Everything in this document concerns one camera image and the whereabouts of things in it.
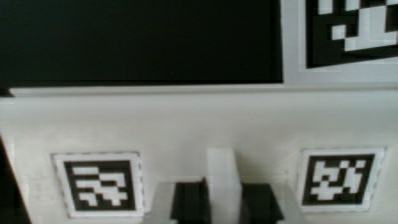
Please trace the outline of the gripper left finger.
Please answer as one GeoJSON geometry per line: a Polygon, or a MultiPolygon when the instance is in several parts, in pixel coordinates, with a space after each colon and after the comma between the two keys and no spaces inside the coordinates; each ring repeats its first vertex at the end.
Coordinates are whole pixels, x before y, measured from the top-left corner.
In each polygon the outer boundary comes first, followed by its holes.
{"type": "Polygon", "coordinates": [[[178,182],[174,188],[171,220],[176,224],[211,224],[208,182],[178,182]]]}

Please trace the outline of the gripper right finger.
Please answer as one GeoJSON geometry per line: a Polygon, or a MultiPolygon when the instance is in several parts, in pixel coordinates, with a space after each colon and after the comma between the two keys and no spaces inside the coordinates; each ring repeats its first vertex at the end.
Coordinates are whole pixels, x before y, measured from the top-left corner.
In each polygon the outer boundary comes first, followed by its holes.
{"type": "Polygon", "coordinates": [[[245,184],[240,205],[240,224],[277,224],[284,220],[268,184],[245,184]]]}

